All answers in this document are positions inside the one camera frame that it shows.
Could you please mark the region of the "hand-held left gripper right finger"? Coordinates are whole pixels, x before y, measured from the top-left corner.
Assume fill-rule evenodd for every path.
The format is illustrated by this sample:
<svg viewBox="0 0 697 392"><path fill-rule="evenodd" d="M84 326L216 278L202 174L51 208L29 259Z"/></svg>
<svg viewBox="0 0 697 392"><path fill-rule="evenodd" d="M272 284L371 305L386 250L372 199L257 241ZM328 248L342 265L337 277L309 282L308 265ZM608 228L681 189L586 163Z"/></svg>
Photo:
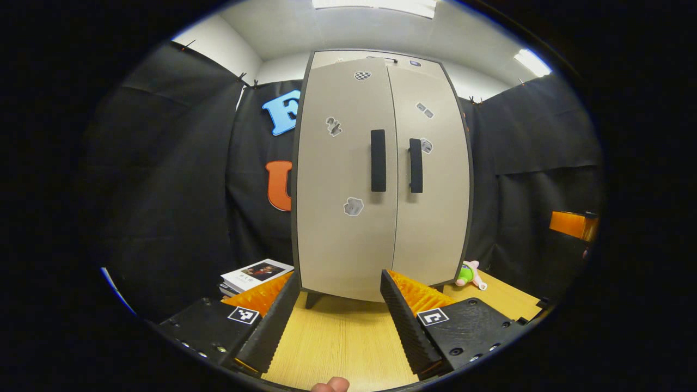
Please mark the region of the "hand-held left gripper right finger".
<svg viewBox="0 0 697 392"><path fill-rule="evenodd" d="M524 317L509 318L476 297L453 300L395 271L382 270L380 293L420 380L472 368L526 331Z"/></svg>

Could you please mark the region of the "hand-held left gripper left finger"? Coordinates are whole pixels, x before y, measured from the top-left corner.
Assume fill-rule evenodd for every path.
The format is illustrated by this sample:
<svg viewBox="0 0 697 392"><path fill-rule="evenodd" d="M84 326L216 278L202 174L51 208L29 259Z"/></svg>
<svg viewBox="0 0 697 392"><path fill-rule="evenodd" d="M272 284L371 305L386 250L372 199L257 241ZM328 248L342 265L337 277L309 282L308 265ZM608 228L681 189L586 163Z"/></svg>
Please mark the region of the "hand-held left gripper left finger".
<svg viewBox="0 0 697 392"><path fill-rule="evenodd" d="M289 272L225 300L201 298L159 323L158 332L212 365L261 376L298 295L299 278Z"/></svg>

